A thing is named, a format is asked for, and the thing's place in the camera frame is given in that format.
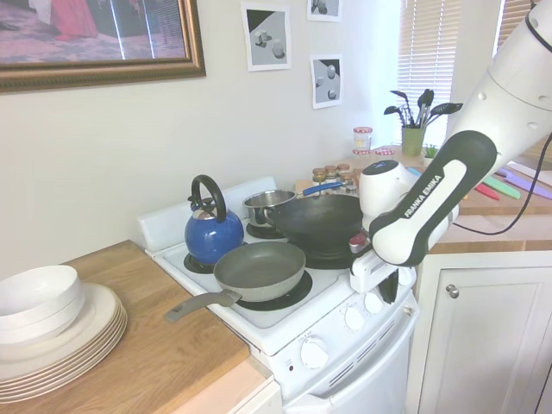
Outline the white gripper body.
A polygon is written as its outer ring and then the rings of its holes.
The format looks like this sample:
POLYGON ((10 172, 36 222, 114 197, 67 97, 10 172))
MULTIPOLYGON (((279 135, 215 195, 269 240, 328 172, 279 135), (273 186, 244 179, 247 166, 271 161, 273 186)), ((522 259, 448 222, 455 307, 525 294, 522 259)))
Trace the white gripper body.
POLYGON ((374 251, 369 251, 353 261, 349 282, 358 293, 370 292, 398 267, 384 262, 374 251))

